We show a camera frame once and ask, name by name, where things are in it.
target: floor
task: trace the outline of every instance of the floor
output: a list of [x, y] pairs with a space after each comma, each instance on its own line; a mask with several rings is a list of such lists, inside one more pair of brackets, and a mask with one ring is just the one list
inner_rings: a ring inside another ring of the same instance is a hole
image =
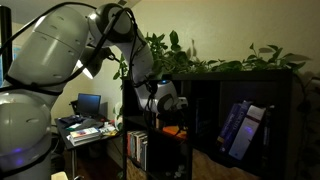
[[[119, 180], [118, 175], [122, 169], [106, 153], [92, 153], [88, 149], [77, 152], [77, 173], [84, 178], [81, 180]], [[69, 180], [72, 180], [71, 152], [64, 151], [65, 172]]]

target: lamp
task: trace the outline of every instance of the lamp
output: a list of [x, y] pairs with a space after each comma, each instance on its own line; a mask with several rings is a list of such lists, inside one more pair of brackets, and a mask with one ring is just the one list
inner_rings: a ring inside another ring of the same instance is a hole
[[93, 77], [99, 73], [102, 66], [102, 61], [109, 57], [110, 54], [113, 54], [110, 48], [101, 48], [96, 57], [91, 60], [90, 57], [92, 56], [93, 51], [94, 48], [87, 46], [77, 62], [77, 67], [81, 68], [84, 64], [87, 64], [88, 61], [91, 61], [83, 70], [83, 73], [90, 79], [93, 79]]

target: black cable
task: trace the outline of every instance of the black cable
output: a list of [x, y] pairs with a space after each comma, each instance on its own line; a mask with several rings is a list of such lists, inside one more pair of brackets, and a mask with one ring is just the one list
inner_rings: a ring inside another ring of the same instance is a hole
[[16, 90], [16, 89], [26, 89], [29, 91], [33, 91], [33, 92], [38, 92], [38, 93], [42, 93], [42, 94], [47, 94], [47, 95], [51, 95], [51, 96], [59, 96], [60, 94], [62, 94], [62, 91], [60, 92], [54, 92], [54, 91], [48, 91], [48, 90], [44, 90], [44, 89], [39, 89], [35, 86], [31, 85], [25, 85], [22, 82], [6, 75], [5, 79], [12, 84], [12, 86], [5, 86], [5, 87], [1, 87], [0, 88], [0, 92], [4, 92], [4, 91], [10, 91], [10, 90]]
[[[116, 22], [118, 21], [118, 19], [120, 18], [121, 14], [123, 13], [123, 9], [118, 11], [114, 17], [115, 19], [113, 20], [112, 24], [110, 25], [110, 29], [113, 29], [113, 27], [115, 26]], [[69, 76], [67, 79], [61, 81], [61, 82], [58, 82], [58, 83], [51, 83], [51, 84], [43, 84], [43, 85], [38, 85], [38, 87], [48, 87], [48, 86], [56, 86], [56, 85], [60, 85], [60, 84], [64, 84], [64, 83], [67, 83], [71, 80], [73, 80], [74, 78], [76, 78], [79, 74], [82, 73], [82, 71], [84, 70], [84, 68], [86, 68], [90, 63], [92, 63], [92, 59], [94, 59], [97, 54], [99, 53], [100, 49], [102, 48], [104, 42], [108, 39], [108, 36], [110, 34], [110, 31], [107, 31], [107, 32], [104, 32], [102, 34], [102, 37], [100, 38], [96, 48], [93, 50], [89, 60], [83, 64], [83, 66], [79, 69], [77, 69], [71, 76]]]
[[[135, 17], [134, 17], [132, 10], [129, 8], [125, 8], [125, 10], [131, 17], [132, 24], [133, 24], [133, 31], [134, 31], [133, 46], [131, 48], [131, 54], [130, 54], [130, 59], [129, 59], [129, 78], [131, 80], [132, 86], [135, 88], [138, 88], [138, 87], [142, 86], [143, 84], [147, 83], [148, 78], [146, 77], [146, 80], [144, 80], [142, 82], [137, 82], [137, 83], [134, 82], [133, 73], [132, 73], [133, 59], [137, 55], [137, 53], [139, 53], [139, 51], [147, 45], [147, 43], [144, 40], [142, 40], [142, 38], [138, 34], [138, 25], [136, 23], [136, 20], [135, 20]], [[141, 41], [142, 45], [140, 47], [138, 47], [138, 49], [134, 52], [134, 47], [135, 47], [137, 38]]]
[[150, 102], [151, 102], [151, 104], [153, 103], [153, 101], [152, 101], [154, 99], [153, 96], [154, 96], [153, 94], [149, 95], [147, 104], [144, 107], [144, 112], [143, 112], [144, 121], [145, 121], [145, 123], [147, 125], [147, 129], [151, 129], [152, 128], [152, 126], [149, 123], [149, 117], [147, 117], [147, 115], [149, 115], [149, 113], [151, 112]]
[[87, 6], [93, 9], [96, 9], [96, 7], [91, 6], [89, 4], [85, 4], [85, 3], [80, 3], [80, 2], [64, 2], [64, 3], [60, 3], [57, 4], [53, 7], [51, 7], [50, 9], [48, 9], [47, 11], [45, 11], [44, 13], [42, 13], [40, 16], [36, 17], [35, 19], [31, 20], [30, 22], [28, 22], [26, 25], [24, 25], [18, 32], [16, 32], [13, 36], [11, 36], [0, 48], [0, 55], [2, 55], [3, 51], [5, 48], [8, 47], [9, 42], [13, 42], [14, 39], [16, 39], [20, 34], [22, 34], [24, 31], [26, 31], [29, 27], [31, 27], [33, 24], [35, 24], [42, 16], [45, 16], [47, 14], [49, 14], [51, 11], [58, 9], [62, 6], [65, 5], [82, 5], [82, 6]]

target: black shelf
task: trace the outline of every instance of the black shelf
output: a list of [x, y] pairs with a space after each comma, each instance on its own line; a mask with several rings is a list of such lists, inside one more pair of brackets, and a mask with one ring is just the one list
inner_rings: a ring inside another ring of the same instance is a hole
[[[196, 149], [214, 162], [225, 167], [237, 167], [262, 179], [285, 179], [287, 151], [291, 123], [293, 94], [291, 70], [215, 72], [204, 74], [170, 74], [163, 79], [171, 80], [179, 96], [186, 97], [185, 113], [187, 139], [154, 128], [154, 119], [145, 119], [139, 109], [137, 96], [129, 80], [124, 80], [124, 132], [146, 130], [148, 132], [148, 179], [174, 179], [165, 172], [174, 172], [179, 164], [186, 165], [187, 173], [180, 179], [192, 179], [192, 149]], [[196, 132], [197, 101], [208, 99], [211, 103], [209, 131]], [[234, 102], [253, 101], [258, 105], [275, 105], [274, 119], [270, 127], [268, 166], [262, 165], [263, 131], [258, 129], [246, 155], [237, 160], [219, 151], [217, 137]]]

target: green leaves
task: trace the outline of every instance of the green leaves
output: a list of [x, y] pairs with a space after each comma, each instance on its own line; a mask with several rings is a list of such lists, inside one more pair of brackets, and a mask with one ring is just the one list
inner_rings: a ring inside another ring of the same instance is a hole
[[[172, 30], [169, 34], [171, 45], [167, 45], [164, 42], [165, 38], [165, 34], [156, 35], [155, 33], [152, 33], [151, 36], [147, 33], [145, 37], [154, 60], [152, 67], [153, 77], [160, 78], [164, 73], [206, 73], [272, 69], [292, 69], [294, 73], [297, 73], [299, 69], [306, 64], [305, 62], [291, 62], [293, 60], [291, 57], [295, 56], [292, 53], [281, 56], [283, 52], [282, 47], [267, 45], [266, 47], [259, 48], [259, 51], [256, 51], [254, 43], [249, 46], [249, 49], [251, 49], [253, 53], [243, 60], [192, 60], [179, 45], [179, 36], [176, 31]], [[128, 69], [124, 61], [121, 61], [119, 69], [127, 72]], [[113, 79], [117, 79], [120, 76], [121, 71], [118, 70]]]

